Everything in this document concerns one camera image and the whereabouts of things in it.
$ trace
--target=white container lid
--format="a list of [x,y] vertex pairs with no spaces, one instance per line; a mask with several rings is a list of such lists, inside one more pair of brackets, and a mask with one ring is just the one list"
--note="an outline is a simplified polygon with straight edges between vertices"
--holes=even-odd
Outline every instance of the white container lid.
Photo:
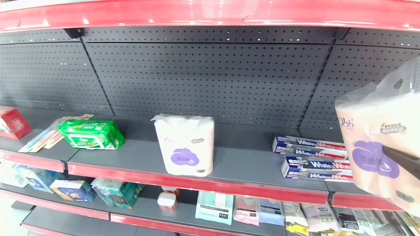
[[163,190],[165,191],[176,191],[177,188],[175,187],[167,187],[167,186],[161,186]]
[[175,205],[176,202],[176,195],[172,193],[161,193],[157,199],[157,203],[159,206],[163,207],[172,207]]

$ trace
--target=cloud logo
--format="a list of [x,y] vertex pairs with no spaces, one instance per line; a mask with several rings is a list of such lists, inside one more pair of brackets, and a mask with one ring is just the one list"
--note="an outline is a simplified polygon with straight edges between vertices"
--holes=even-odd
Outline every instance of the cloud logo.
[[197,155],[188,148],[178,148],[173,151],[171,161],[177,165],[195,166],[200,162]]
[[379,142],[357,141],[352,153],[353,160],[362,170],[397,178],[399,176],[398,164],[383,153],[382,146]]

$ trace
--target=red top shelf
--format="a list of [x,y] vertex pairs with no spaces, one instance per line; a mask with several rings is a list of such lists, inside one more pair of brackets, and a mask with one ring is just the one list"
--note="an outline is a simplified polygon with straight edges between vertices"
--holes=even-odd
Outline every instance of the red top shelf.
[[174,25],[305,25],[419,31],[420,3],[404,0],[106,0],[0,12],[0,31]]

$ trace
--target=pink package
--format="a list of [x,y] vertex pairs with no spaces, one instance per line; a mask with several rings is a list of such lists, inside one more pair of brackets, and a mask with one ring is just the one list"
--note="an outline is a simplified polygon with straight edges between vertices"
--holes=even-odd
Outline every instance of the pink package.
[[420,59],[336,100],[353,181],[420,216]]
[[253,197],[235,196],[234,220],[260,226],[257,199]]

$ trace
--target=red box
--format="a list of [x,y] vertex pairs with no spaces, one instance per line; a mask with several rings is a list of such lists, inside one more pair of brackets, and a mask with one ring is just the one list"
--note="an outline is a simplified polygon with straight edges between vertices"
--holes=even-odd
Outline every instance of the red box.
[[31,131],[32,128],[17,108],[0,106],[0,136],[20,139]]

